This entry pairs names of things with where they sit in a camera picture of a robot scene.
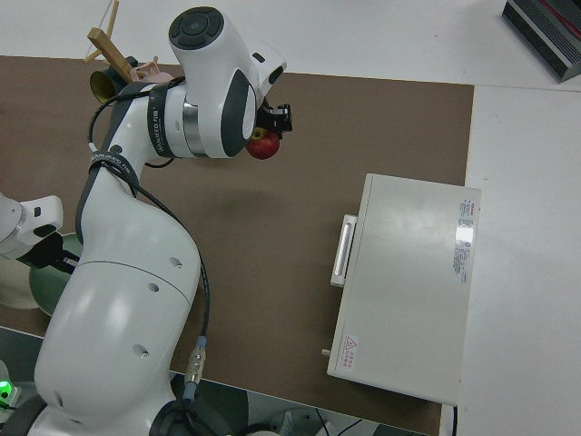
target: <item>wooden tool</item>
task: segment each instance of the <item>wooden tool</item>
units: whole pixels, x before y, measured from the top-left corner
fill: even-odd
[[[111,67],[122,77],[122,79],[127,84],[130,84],[132,82],[132,78],[130,76],[132,67],[123,57],[117,47],[115,47],[115,44],[111,42],[109,36],[107,36],[103,30],[97,27],[93,27],[87,35],[87,38],[89,38],[94,46],[103,53],[105,59],[109,61]]]
[[[111,35],[113,34],[113,26],[115,25],[115,18],[117,17],[117,11],[119,10],[119,0],[113,0],[113,9],[111,10],[111,15],[109,16],[109,24],[107,25],[107,36],[111,39]],[[93,61],[95,57],[101,54],[101,50],[97,49],[91,54],[89,54],[83,62],[86,64]]]

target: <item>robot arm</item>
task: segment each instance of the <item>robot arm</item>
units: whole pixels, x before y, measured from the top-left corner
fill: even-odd
[[[186,230],[133,191],[157,157],[233,157],[250,140],[257,113],[278,134],[291,125],[288,106],[272,110],[264,100],[286,66],[273,49],[253,42],[249,50],[211,7],[179,15],[169,37],[185,82],[125,87],[94,152],[76,215],[83,254],[44,337],[34,378],[47,405],[28,436],[190,432],[180,402],[172,406],[168,372],[201,260]],[[18,214],[15,203],[6,205]],[[200,380],[204,348],[202,337],[185,402]]]
[[[1,257],[72,273],[78,258],[63,250],[63,238],[57,232],[62,225],[63,205],[58,197],[19,203],[0,193]]]

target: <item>sticker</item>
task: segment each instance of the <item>sticker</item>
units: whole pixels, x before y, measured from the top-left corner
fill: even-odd
[[[359,338],[351,334],[344,334],[341,346],[341,362],[340,369],[343,371],[353,371],[355,365],[355,356],[357,355],[357,347],[359,346]]]
[[[475,208],[474,202],[468,198],[458,208],[453,268],[456,279],[460,283],[468,282],[470,275],[472,245],[474,245]]]

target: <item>white box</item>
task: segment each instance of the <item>white box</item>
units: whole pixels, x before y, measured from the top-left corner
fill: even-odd
[[[368,174],[328,374],[456,405],[480,191]]]

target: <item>red apple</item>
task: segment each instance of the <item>red apple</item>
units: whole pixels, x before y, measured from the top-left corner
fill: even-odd
[[[281,140],[274,132],[269,132],[262,127],[256,127],[250,141],[246,144],[246,150],[256,159],[268,159],[279,151]]]

